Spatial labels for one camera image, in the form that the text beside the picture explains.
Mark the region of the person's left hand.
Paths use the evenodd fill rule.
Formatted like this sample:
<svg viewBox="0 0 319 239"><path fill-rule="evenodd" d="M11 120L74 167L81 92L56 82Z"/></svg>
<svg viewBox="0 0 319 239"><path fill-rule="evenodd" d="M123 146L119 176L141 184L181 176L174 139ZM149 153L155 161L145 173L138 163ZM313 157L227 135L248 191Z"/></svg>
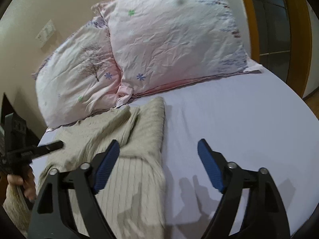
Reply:
<svg viewBox="0 0 319 239"><path fill-rule="evenodd" d="M8 183L11 186L22 186L24 188L24 196L33 201L36 198L36 185L33 169L28 166L23 177L13 174L7 175Z"/></svg>

